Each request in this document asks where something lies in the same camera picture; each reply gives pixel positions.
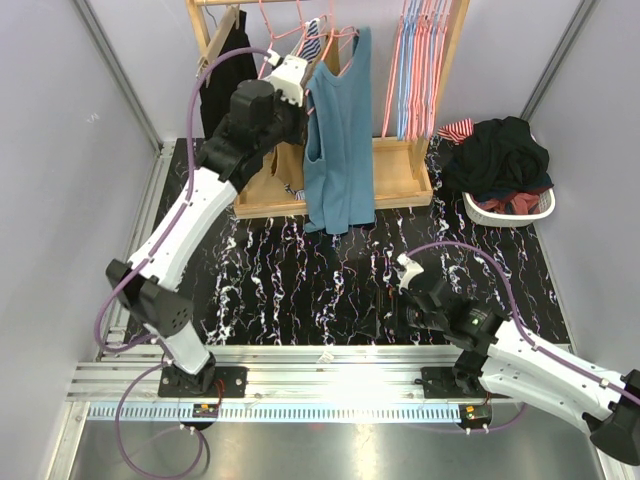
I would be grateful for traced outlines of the teal tank top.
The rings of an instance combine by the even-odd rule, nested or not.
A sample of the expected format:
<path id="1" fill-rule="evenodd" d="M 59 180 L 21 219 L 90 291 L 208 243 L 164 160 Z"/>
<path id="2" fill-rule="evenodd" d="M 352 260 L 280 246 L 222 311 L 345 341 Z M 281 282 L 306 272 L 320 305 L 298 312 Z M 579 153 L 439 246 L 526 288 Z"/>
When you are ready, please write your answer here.
<path id="1" fill-rule="evenodd" d="M 375 221 L 371 56 L 371 29 L 362 27 L 346 72 L 335 75 L 321 63 L 309 81 L 303 157 L 308 233 L 343 235 Z"/>

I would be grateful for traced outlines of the maroon tank top grey trim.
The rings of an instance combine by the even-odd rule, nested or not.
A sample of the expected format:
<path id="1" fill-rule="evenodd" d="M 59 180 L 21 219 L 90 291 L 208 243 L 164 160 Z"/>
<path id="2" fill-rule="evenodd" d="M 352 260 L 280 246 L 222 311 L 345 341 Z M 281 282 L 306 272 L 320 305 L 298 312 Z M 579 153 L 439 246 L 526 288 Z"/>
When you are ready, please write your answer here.
<path id="1" fill-rule="evenodd" d="M 501 215 L 534 215 L 540 212 L 540 196 L 528 193 L 518 193 L 510 200 L 489 199 L 474 203 L 482 210 Z"/>

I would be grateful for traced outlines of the red white striped tank top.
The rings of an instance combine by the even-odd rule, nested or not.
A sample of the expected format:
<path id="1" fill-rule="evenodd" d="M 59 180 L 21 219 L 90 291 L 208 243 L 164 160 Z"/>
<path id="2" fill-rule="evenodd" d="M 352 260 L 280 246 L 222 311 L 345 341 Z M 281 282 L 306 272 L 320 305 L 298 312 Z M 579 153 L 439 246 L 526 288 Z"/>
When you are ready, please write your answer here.
<path id="1" fill-rule="evenodd" d="M 438 136 L 456 145 L 463 143 L 468 137 L 472 136 L 473 133 L 474 122 L 471 118 L 449 123 L 440 127 L 437 131 Z"/>

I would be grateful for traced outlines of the black garment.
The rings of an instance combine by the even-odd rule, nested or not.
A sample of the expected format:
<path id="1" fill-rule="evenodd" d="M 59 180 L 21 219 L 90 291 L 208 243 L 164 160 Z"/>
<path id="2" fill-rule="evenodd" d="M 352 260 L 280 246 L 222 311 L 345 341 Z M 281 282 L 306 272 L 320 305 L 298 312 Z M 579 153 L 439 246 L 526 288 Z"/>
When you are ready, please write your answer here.
<path id="1" fill-rule="evenodd" d="M 442 179 L 449 189 L 477 198 L 504 198 L 551 188 L 549 162 L 529 123 L 509 116 L 475 124 L 473 133 L 452 147 Z"/>

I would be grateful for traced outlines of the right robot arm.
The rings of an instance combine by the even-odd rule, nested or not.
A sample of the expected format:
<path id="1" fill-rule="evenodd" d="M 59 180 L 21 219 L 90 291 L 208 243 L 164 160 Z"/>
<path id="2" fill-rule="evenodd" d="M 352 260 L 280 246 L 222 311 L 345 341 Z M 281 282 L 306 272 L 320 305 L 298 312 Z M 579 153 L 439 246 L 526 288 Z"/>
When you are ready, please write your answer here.
<path id="1" fill-rule="evenodd" d="M 490 305 L 422 275 L 377 291 L 367 335 L 439 331 L 460 354 L 450 368 L 425 367 L 416 384 L 428 398 L 510 397 L 585 433 L 608 456 L 639 463 L 639 373 L 585 362 L 541 339 Z"/>

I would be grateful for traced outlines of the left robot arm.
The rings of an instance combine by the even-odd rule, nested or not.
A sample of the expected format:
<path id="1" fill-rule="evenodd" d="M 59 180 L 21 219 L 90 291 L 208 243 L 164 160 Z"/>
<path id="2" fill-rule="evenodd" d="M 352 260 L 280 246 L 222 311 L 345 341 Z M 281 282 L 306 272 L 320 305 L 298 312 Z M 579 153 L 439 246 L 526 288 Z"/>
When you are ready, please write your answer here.
<path id="1" fill-rule="evenodd" d="M 194 160 L 194 171 L 166 216 L 127 262 L 106 274 L 121 305 L 165 350 L 168 384 L 203 397 L 219 387 L 216 360 L 193 325 L 193 303 L 178 286 L 193 252 L 277 145 L 301 142 L 308 115 L 298 83 L 247 80 Z"/>

